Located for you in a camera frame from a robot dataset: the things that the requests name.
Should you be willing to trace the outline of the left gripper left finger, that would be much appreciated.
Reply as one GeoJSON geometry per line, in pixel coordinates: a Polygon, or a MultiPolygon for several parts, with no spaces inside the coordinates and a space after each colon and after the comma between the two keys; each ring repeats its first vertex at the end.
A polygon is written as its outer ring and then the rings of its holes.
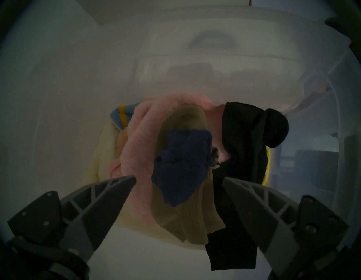
{"type": "Polygon", "coordinates": [[[73,249],[88,261],[99,248],[137,180],[123,176],[86,185],[60,199],[48,191],[8,220],[15,237],[31,244],[73,249]]]}

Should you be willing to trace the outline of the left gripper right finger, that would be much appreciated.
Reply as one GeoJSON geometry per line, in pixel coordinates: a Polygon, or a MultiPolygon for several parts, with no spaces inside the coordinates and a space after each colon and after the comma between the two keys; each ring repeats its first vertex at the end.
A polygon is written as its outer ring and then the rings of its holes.
{"type": "Polygon", "coordinates": [[[270,277],[315,277],[336,259],[349,226],[310,195],[300,203],[272,188],[225,177],[223,187],[271,267],[270,277]]]}

